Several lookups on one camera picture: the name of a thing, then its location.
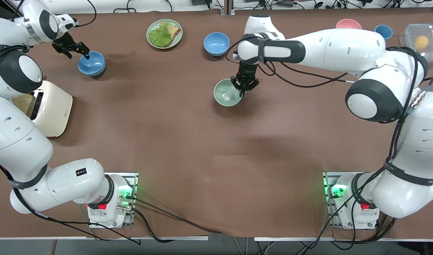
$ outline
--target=blue bowl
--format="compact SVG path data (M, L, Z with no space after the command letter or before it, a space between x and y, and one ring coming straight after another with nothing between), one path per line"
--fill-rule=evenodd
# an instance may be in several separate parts
M78 69L83 74L96 76L101 74L105 67L106 62L104 61L104 57L100 52L89 52L89 59L86 59L85 56L81 56L81 58L79 58Z
M220 32L211 33L204 39L204 48L212 56L222 56L229 49L229 38Z
M393 30L391 29L391 27L388 27L383 24L376 26L375 32L381 34L385 39L389 39L391 38L391 36L393 36Z

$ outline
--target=slice of bread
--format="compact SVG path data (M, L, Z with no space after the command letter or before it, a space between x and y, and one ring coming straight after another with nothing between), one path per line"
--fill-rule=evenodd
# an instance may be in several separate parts
M160 23L160 26L163 25L163 24L167 24L167 23L168 22L163 21L163 22ZM174 39L176 38L176 36L180 32L180 28L179 27L176 27L176 26L174 26L171 23L169 23L169 24L170 24L170 26L167 28L167 30L169 31L169 34L171 35L172 40L171 40L171 42L168 45L166 45L166 47L168 47L169 45L171 45L171 43L174 41Z

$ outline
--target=egg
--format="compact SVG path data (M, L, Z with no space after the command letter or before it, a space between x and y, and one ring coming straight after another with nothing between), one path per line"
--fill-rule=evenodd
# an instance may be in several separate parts
M423 51L429 44L429 39L424 35L420 35L414 39L414 44L416 50Z

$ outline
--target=brown table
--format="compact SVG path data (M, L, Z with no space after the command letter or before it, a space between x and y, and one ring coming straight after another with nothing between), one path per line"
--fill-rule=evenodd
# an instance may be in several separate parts
M106 71L97 78L77 70L49 44L30 52L48 80L74 97L65 133L52 139L51 166L95 158L105 171L139 172L138 196L197 224L234 236L315 237L325 210L323 171L375 171L383 163L393 126L362 121L344 103L349 84L314 89L291 87L260 71L263 81L236 106L219 106L213 87L237 72L237 65L213 58L202 41L221 31L238 40L252 13L268 13L286 37L333 28L342 18L364 29L388 24L398 35L409 23L432 23L428 8L368 10L237 11L99 14L90 26L71 31L75 41L101 52ZM76 15L87 22L91 15ZM169 51L146 41L147 27L171 18L184 28ZM429 74L433 75L433 63ZM278 73L298 84L322 80ZM338 74L297 68L319 74ZM0 237L82 236L58 224L16 213L10 186L0 173ZM206 232L141 208L158 236L197 236ZM82 221L73 202L45 212L61 220ZM142 222L123 228L129 236L148 236ZM103 237L116 237L96 231ZM357 231L359 238L372 232ZM335 231L350 239L351 231ZM327 231L324 236L331 236ZM433 239L433 201L399 219L390 238Z

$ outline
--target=red button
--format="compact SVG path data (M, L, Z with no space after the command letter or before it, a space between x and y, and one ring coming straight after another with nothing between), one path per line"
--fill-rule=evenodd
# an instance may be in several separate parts
M361 209L365 210L365 209L369 209L370 206L368 204L360 204Z

